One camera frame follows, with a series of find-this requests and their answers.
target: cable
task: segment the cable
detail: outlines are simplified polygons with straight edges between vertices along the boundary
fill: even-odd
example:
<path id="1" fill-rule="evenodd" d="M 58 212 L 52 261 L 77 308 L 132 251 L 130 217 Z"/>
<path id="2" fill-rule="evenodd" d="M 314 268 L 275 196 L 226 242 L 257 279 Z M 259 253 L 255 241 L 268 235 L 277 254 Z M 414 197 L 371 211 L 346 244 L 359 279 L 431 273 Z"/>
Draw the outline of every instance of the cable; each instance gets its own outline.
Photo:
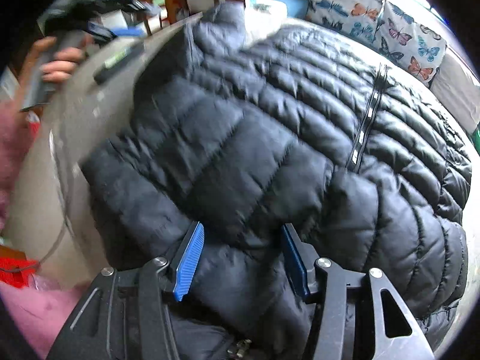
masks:
<path id="1" fill-rule="evenodd" d="M 63 123 L 61 122 L 60 130 L 61 130 L 61 132 L 64 132 L 64 131 L 62 131 L 62 127 L 63 127 Z M 54 243 L 50 247 L 49 251 L 41 259 L 39 259 L 37 263 L 26 266 L 26 267 L 14 268 L 14 269 L 5 269 L 5 268 L 0 267 L 0 271 L 2 271 L 2 272 L 15 274 L 15 273 L 20 273 L 21 271 L 26 271 L 26 270 L 30 270 L 30 269 L 37 269 L 41 264 L 43 264 L 46 260 L 48 260 L 51 257 L 51 255 L 53 253 L 55 253 L 55 251 L 58 249 L 60 243 L 63 240 L 63 237 L 65 236 L 65 231 L 69 230 L 69 232 L 71 233 L 70 220 L 68 219 L 68 212 L 70 210 L 70 201 L 71 201 L 71 199 L 70 199 L 71 196 L 70 195 L 71 194 L 70 194 L 70 191 L 68 191 L 68 193 L 65 194 L 65 185 L 62 182 L 62 178 L 60 177 L 60 173 L 59 173 L 60 160 L 59 160 L 58 152 L 57 152 L 57 149 L 56 149 L 55 138 L 54 138 L 52 130 L 50 130 L 50 134 L 49 134 L 49 147 L 50 147 L 50 155 L 51 155 L 52 163 L 53 163 L 53 167 L 54 167 L 55 179 L 58 183 L 58 185 L 57 185 L 58 199 L 59 199 L 60 204 L 62 206 L 63 222 L 62 222 L 62 225 L 61 225 L 61 229 L 58 232 L 57 238 L 55 239 Z"/>

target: blue pillow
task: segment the blue pillow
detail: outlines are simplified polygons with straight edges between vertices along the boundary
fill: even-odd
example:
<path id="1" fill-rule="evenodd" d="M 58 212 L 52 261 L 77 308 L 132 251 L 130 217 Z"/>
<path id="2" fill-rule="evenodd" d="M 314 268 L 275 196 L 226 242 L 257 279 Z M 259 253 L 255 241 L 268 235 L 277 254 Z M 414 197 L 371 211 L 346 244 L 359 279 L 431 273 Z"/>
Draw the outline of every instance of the blue pillow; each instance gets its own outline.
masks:
<path id="1" fill-rule="evenodd" d="M 308 0 L 277 0 L 286 5 L 288 17 L 303 19 L 307 16 Z"/>

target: metal screw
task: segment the metal screw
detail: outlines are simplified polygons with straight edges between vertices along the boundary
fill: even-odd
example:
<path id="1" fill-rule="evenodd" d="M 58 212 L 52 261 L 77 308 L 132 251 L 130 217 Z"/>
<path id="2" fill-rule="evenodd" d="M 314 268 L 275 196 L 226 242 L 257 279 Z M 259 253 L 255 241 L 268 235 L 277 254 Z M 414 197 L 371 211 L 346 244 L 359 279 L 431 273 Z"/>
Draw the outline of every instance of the metal screw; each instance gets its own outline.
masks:
<path id="1" fill-rule="evenodd" d="M 159 267 L 166 266 L 168 262 L 169 261 L 165 257 L 156 257 L 153 259 L 153 263 Z"/>
<path id="2" fill-rule="evenodd" d="M 329 268 L 332 266 L 332 262 L 329 259 L 321 257 L 317 260 L 317 265 L 321 268 Z"/>
<path id="3" fill-rule="evenodd" d="M 113 274 L 114 269 L 111 266 L 102 269 L 102 276 L 110 276 Z"/>
<path id="4" fill-rule="evenodd" d="M 383 276 L 382 270 L 378 268 L 371 268 L 370 274 L 376 279 L 380 279 Z"/>

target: butterfly pattern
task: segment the butterfly pattern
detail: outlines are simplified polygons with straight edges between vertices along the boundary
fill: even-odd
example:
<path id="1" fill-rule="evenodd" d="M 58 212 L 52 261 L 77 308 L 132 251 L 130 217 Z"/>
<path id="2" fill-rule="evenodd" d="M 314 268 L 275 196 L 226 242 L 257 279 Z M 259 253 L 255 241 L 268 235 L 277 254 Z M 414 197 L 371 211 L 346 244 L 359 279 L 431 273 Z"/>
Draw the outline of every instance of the butterfly pattern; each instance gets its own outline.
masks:
<path id="1" fill-rule="evenodd" d="M 402 46 L 406 46 L 407 42 L 412 39 L 412 36 L 402 32 L 403 28 L 400 30 L 397 29 L 397 26 L 395 26 L 395 23 L 388 17 L 388 33 L 390 36 L 398 41 Z"/>
<path id="2" fill-rule="evenodd" d="M 432 31 L 430 28 L 424 26 L 423 24 L 420 25 L 420 29 L 425 35 L 431 35 L 431 37 L 434 38 L 436 41 L 439 41 L 442 38 L 435 31 Z"/>
<path id="3" fill-rule="evenodd" d="M 313 12 L 317 11 L 317 8 L 315 7 L 314 1 L 313 0 L 308 0 L 308 9 L 313 10 Z"/>
<path id="4" fill-rule="evenodd" d="M 363 27 L 362 23 L 355 23 L 350 31 L 350 35 L 356 38 L 363 35 L 370 43 L 373 43 L 375 40 L 374 28 L 369 24 L 366 27 Z"/>
<path id="5" fill-rule="evenodd" d="M 383 55 L 385 58 L 389 59 L 390 61 L 396 63 L 400 59 L 402 59 L 405 54 L 403 52 L 395 51 L 395 52 L 390 52 L 388 49 L 388 44 L 386 39 L 382 36 L 382 46 L 378 50 L 381 55 Z"/>
<path id="6" fill-rule="evenodd" d="M 335 1 L 330 0 L 321 0 L 320 2 L 315 3 L 317 7 L 327 9 L 328 11 L 334 10 L 340 16 L 348 17 L 349 13 L 343 9 L 341 4 L 336 3 Z"/>
<path id="7" fill-rule="evenodd" d="M 412 16 L 410 15 L 407 15 L 404 11 L 402 11 L 399 7 L 397 7 L 396 5 L 393 5 L 392 4 L 392 9 L 393 9 L 393 12 L 396 14 L 396 15 L 399 15 L 403 20 L 405 20 L 408 24 L 412 24 L 414 22 L 414 19 Z"/>
<path id="8" fill-rule="evenodd" d="M 332 30 L 335 31 L 342 31 L 343 29 L 343 23 L 341 21 L 337 21 L 336 23 L 328 21 L 328 18 L 326 16 L 322 17 L 322 23 L 323 26 L 326 28 L 331 28 Z"/>
<path id="9" fill-rule="evenodd" d="M 369 7 L 364 7 L 364 5 L 361 3 L 356 3 L 352 9 L 351 15 L 368 16 L 373 21 L 376 21 L 379 13 L 380 12 L 376 8 L 370 9 Z"/>
<path id="10" fill-rule="evenodd" d="M 428 48 L 426 42 L 421 36 L 418 36 L 418 45 L 418 54 L 420 56 L 426 56 L 428 62 L 433 62 L 440 51 L 440 47 Z"/>
<path id="11" fill-rule="evenodd" d="M 410 65 L 408 67 L 408 71 L 410 74 L 418 77 L 419 75 L 422 77 L 423 81 L 428 80 L 430 74 L 434 72 L 432 67 L 424 67 L 420 66 L 417 59 L 413 56 L 410 59 Z"/>
<path id="12" fill-rule="evenodd" d="M 378 2 L 379 4 L 383 4 L 383 0 L 375 0 L 376 2 Z"/>

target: black puffer jacket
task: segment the black puffer jacket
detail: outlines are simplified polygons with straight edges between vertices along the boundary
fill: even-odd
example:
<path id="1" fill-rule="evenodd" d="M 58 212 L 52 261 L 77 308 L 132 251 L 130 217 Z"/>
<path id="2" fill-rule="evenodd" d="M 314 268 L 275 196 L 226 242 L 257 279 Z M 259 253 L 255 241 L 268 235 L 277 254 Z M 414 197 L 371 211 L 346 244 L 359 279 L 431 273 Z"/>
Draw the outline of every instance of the black puffer jacket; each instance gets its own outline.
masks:
<path id="1" fill-rule="evenodd" d="M 466 285 L 460 138 L 382 57 L 320 27 L 239 50 L 242 15 L 225 4 L 186 25 L 139 79 L 130 127 L 83 165 L 109 261 L 171 253 L 201 221 L 184 307 L 203 312 L 175 319 L 182 355 L 222 358 L 247 337 L 290 360 L 311 318 L 278 248 L 292 222 L 342 267 L 383 269 L 436 347 Z"/>

